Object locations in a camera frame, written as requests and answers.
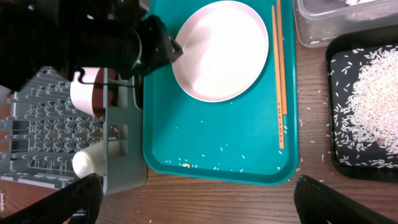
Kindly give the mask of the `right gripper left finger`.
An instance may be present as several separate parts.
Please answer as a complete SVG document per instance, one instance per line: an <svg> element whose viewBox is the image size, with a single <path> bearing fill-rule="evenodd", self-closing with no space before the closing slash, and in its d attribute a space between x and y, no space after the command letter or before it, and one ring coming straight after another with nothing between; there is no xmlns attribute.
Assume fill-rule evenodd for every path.
<svg viewBox="0 0 398 224"><path fill-rule="evenodd" d="M95 223L103 197L100 176L89 174L2 219L1 223Z"/></svg>

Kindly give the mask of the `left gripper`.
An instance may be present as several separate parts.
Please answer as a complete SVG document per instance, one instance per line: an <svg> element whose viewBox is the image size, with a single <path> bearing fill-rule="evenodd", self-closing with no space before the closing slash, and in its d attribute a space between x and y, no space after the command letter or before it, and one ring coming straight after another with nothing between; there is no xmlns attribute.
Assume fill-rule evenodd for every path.
<svg viewBox="0 0 398 224"><path fill-rule="evenodd" d="M169 65L183 55L182 47L171 36L159 16L151 15L131 31L132 37L122 42L121 66L123 80L134 75L148 75Z"/></svg>

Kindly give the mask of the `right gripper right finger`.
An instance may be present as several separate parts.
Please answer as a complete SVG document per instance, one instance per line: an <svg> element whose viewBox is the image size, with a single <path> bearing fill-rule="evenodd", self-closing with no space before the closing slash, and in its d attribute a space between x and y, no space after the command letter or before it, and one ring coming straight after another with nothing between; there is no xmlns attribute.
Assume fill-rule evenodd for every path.
<svg viewBox="0 0 398 224"><path fill-rule="evenodd" d="M305 224L397 224L307 175L298 178L294 204L300 222Z"/></svg>

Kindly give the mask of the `white cup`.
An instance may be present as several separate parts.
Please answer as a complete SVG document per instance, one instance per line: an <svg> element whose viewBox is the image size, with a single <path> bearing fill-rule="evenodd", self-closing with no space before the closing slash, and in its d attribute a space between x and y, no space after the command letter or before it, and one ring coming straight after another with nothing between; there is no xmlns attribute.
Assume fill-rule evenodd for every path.
<svg viewBox="0 0 398 224"><path fill-rule="evenodd" d="M104 141L98 141L80 151L72 159L73 171L79 178L89 174L106 174L106 159L104 158Z"/></svg>

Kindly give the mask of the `large white plate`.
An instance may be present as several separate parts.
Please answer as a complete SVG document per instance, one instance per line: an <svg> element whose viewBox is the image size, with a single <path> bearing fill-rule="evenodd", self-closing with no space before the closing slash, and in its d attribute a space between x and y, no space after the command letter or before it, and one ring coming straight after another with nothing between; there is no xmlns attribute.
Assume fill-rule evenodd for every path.
<svg viewBox="0 0 398 224"><path fill-rule="evenodd" d="M217 1L193 13L180 28L183 54L172 70L192 98L217 103L246 91L267 60L269 36L260 15L238 1Z"/></svg>

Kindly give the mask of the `small white plate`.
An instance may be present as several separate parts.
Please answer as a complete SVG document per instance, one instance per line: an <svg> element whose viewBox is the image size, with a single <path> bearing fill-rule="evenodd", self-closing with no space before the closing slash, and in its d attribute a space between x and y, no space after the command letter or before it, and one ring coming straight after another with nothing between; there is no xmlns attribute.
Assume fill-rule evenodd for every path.
<svg viewBox="0 0 398 224"><path fill-rule="evenodd" d="M103 78L102 68L85 67L82 84L79 82L81 72L75 72L70 87L70 98L73 106L94 117L100 118L105 114L103 107Z"/></svg>

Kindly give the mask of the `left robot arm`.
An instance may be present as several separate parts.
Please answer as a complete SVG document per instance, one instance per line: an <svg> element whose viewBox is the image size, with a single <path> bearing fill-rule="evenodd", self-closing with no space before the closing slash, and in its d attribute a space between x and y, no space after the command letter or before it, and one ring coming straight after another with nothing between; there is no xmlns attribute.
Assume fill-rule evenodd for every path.
<svg viewBox="0 0 398 224"><path fill-rule="evenodd" d="M19 91L42 68L66 80L85 67L127 80L183 53L160 17L138 1L2 1L1 86Z"/></svg>

